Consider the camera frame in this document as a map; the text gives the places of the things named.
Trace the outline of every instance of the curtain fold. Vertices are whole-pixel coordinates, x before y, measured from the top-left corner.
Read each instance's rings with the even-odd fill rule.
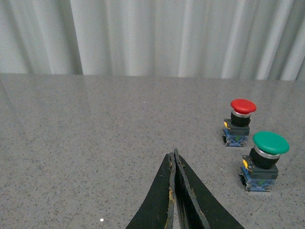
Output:
[[[305,80],[303,0],[0,0],[0,72]]]

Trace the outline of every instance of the yellow terminal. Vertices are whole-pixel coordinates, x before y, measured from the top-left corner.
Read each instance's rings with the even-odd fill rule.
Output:
[[[243,160],[243,164],[244,164],[244,167],[246,168],[246,169],[248,169],[248,163],[246,162],[246,160]]]
[[[224,122],[224,126],[225,126],[225,128],[227,128],[227,129],[231,129],[231,128],[228,127],[228,124],[227,124],[226,122]]]

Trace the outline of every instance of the gray speckled table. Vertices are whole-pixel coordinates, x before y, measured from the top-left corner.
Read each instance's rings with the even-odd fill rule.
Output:
[[[226,147],[240,97],[257,105],[250,140]],[[2,74],[0,227],[123,229],[176,147],[246,229],[305,228],[304,114],[305,82]],[[262,130],[290,151],[270,193],[245,192],[242,154]]]

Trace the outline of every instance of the red button cap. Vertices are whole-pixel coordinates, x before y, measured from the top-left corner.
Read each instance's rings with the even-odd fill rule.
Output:
[[[250,100],[246,99],[234,99],[231,102],[231,107],[240,114],[247,115],[251,112],[256,111],[256,105]]]

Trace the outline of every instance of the green button cap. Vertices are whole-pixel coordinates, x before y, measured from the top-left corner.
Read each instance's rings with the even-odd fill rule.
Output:
[[[280,135],[261,131],[253,136],[253,141],[256,146],[270,154],[284,154],[289,150],[288,142]]]

